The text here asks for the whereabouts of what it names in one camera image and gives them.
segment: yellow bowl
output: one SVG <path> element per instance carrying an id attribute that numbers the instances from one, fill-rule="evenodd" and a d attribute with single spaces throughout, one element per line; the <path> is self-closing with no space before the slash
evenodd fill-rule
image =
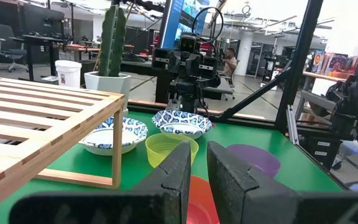
<path id="1" fill-rule="evenodd" d="M 156 168 L 182 141 L 189 141 L 191 148 L 191 164 L 198 152 L 198 144 L 193 139 L 177 134 L 175 139 L 164 134 L 154 134 L 146 139 L 146 151 L 149 164 Z"/>

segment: purple bowl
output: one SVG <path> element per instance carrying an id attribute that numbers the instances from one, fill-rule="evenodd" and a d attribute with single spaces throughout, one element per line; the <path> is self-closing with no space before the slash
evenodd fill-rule
<path id="1" fill-rule="evenodd" d="M 227 147 L 227 149 L 271 178 L 274 178 L 281 168 L 281 163 L 277 157 L 261 148 L 245 144 L 234 144 Z"/>

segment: person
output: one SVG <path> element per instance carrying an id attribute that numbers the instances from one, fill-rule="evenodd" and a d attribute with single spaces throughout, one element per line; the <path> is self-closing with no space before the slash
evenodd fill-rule
<path id="1" fill-rule="evenodd" d="M 224 62 L 223 74 L 225 74 L 228 77 L 231 77 L 231 79 L 229 79 L 229 85 L 231 88 L 234 88 L 233 74 L 237 67 L 237 59 L 234 56 L 235 53 L 236 52 L 234 51 L 233 48 L 228 48 L 226 50 L 226 57 L 223 59 Z"/>

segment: white bucket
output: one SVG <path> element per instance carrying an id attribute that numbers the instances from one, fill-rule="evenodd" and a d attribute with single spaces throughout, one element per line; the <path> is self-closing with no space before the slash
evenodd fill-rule
<path id="1" fill-rule="evenodd" d="M 59 85 L 80 87 L 82 64 L 67 60 L 57 60 L 55 66 Z"/>

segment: wooden slatted rack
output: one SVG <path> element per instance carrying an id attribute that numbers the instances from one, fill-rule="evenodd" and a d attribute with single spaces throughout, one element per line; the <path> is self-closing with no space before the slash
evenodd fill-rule
<path id="1" fill-rule="evenodd" d="M 0 78 L 0 203 L 32 178 L 117 189 L 124 95 Z M 112 178 L 45 169 L 114 115 Z"/>

